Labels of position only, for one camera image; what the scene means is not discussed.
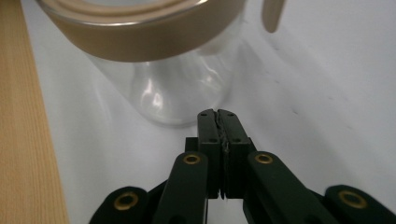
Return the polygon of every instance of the clear glass pitcher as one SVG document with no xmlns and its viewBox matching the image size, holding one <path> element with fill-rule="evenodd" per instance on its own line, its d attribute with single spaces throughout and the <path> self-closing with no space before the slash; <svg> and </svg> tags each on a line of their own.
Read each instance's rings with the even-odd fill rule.
<svg viewBox="0 0 396 224">
<path fill-rule="evenodd" d="M 185 125 L 218 108 L 237 66 L 246 0 L 37 0 L 144 117 Z M 276 29 L 284 0 L 266 0 Z"/>
</svg>

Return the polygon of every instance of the wood grain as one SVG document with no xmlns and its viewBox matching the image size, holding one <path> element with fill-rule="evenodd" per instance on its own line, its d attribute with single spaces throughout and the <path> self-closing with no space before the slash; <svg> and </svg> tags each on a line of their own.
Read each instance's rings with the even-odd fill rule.
<svg viewBox="0 0 396 224">
<path fill-rule="evenodd" d="M 0 223 L 68 223 L 21 2 L 0 0 Z"/>
</svg>

